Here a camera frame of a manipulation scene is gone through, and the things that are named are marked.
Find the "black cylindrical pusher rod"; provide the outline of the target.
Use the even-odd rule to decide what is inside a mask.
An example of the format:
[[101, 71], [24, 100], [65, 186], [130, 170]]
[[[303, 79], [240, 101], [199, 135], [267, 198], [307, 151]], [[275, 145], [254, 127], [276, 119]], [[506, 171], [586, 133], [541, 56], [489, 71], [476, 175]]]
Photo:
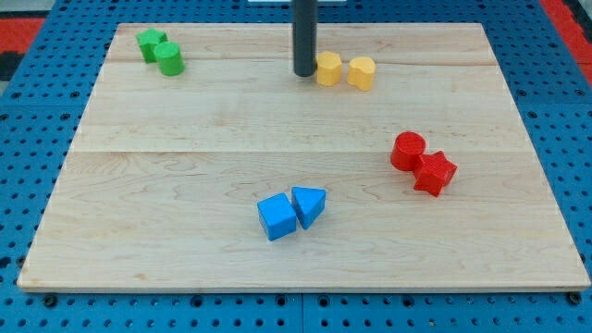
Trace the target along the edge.
[[315, 73], [317, 0], [292, 0], [293, 71], [302, 78]]

